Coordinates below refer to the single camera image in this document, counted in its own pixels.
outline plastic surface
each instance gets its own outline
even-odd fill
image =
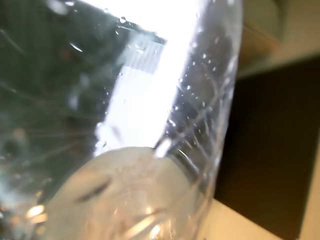
[[[240,0],[1,0],[6,238],[194,239],[241,26]]]

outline white surface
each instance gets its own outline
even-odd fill
[[[213,200],[198,240],[280,240],[231,208]]]

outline wall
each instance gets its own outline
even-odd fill
[[[285,0],[281,46],[266,59],[239,71],[239,78],[270,71],[320,53],[320,0]]]

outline clear plastic bottle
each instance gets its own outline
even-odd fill
[[[194,240],[241,31],[241,0],[0,1],[6,239]]]

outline dark background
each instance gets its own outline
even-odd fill
[[[320,57],[235,86],[215,198],[285,240],[299,237],[308,196],[319,70]]]

